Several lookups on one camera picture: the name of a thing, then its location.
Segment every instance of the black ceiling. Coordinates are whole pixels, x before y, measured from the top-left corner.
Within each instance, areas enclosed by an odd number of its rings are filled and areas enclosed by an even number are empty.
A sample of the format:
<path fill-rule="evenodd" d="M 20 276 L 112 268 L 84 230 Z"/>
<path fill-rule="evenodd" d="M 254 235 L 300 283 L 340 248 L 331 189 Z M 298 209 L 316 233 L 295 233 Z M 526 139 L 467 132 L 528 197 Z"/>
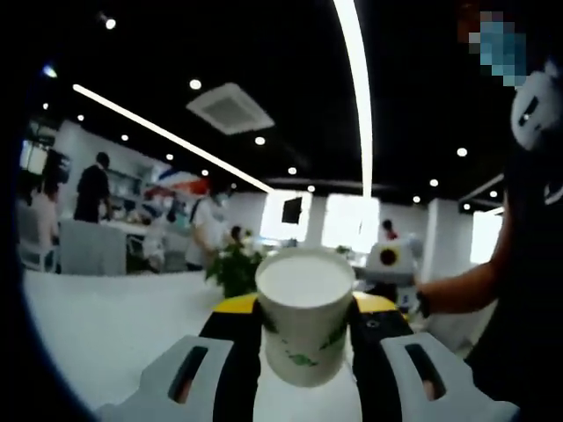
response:
<path fill-rule="evenodd" d="M 97 92 L 263 181 L 361 181 L 352 77 L 331 1 L 135 2 L 81 15 L 53 63 L 58 78 L 35 90 L 38 114 L 82 126 L 182 170 L 217 171 L 189 151 L 71 89 Z M 374 193 L 460 199 L 499 174 L 511 142 L 514 90 L 486 74 L 457 43 L 456 15 L 442 2 L 356 0 L 366 45 L 374 139 Z M 115 18 L 107 31 L 98 11 Z M 188 82 L 200 79 L 202 89 Z M 202 91 L 233 82 L 274 119 L 260 132 L 226 136 L 186 109 Z M 48 102 L 44 112 L 41 104 Z M 129 141 L 122 142 L 127 134 Z M 254 144 L 264 136 L 266 145 Z M 459 147 L 467 157 L 456 155 Z M 437 178 L 437 188 L 428 181 Z M 240 183 L 240 186 L 251 188 Z M 326 186 L 323 191 L 360 192 Z"/>

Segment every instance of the air conditioner vent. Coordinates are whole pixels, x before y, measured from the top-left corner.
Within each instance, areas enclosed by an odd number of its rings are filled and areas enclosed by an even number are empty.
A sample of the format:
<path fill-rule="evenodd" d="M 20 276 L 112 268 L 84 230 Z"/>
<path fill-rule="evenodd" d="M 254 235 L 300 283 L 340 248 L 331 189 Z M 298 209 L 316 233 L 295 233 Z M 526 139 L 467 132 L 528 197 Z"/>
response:
<path fill-rule="evenodd" d="M 226 135 L 261 130 L 274 121 L 236 84 L 204 92 L 186 108 Z"/>

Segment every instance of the paper cup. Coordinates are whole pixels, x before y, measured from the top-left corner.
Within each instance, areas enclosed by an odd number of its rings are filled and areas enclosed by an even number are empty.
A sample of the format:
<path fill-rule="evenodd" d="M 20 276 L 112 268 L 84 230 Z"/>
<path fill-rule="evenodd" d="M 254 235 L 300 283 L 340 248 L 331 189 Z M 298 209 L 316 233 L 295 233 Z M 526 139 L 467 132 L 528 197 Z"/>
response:
<path fill-rule="evenodd" d="M 343 257 L 321 249 L 288 248 L 260 264 L 267 362 L 285 382 L 315 387 L 339 371 L 354 281 Z"/>

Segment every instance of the white table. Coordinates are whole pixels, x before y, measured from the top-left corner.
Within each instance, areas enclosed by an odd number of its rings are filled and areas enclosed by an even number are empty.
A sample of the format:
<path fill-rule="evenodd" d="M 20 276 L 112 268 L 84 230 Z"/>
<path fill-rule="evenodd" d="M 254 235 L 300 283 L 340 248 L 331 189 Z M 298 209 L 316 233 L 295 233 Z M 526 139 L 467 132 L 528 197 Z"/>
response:
<path fill-rule="evenodd" d="M 27 272 L 24 283 L 48 353 L 91 410 L 133 394 L 141 371 L 183 336 L 197 335 L 222 300 L 202 273 L 77 277 Z M 263 351 L 260 357 L 255 421 L 361 420 L 348 365 L 321 387 L 299 389 L 273 374 Z"/>
<path fill-rule="evenodd" d="M 124 231 L 128 235 L 135 235 L 135 236 L 147 236 L 147 232 L 149 230 L 149 226 L 145 226 L 142 224 L 133 224 L 131 222 L 119 222 L 116 220 L 102 220 L 100 224 L 105 224 L 109 227 L 114 227 L 121 231 Z"/>

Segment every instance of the potted plant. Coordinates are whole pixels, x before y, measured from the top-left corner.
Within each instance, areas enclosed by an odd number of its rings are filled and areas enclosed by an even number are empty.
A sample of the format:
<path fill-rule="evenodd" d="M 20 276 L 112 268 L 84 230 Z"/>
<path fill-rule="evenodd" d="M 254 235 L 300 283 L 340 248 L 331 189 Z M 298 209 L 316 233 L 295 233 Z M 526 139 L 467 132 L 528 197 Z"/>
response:
<path fill-rule="evenodd" d="M 352 251 L 351 248 L 348 248 L 347 246 L 337 246 L 336 249 L 334 250 L 336 253 L 339 253 L 340 255 L 342 255 L 344 258 L 348 259 L 350 256 L 350 252 Z"/>
<path fill-rule="evenodd" d="M 215 277 L 225 298 L 247 295 L 256 291 L 254 276 L 263 259 L 264 255 L 259 251 L 231 244 L 219 252 L 206 271 L 205 280 Z"/>

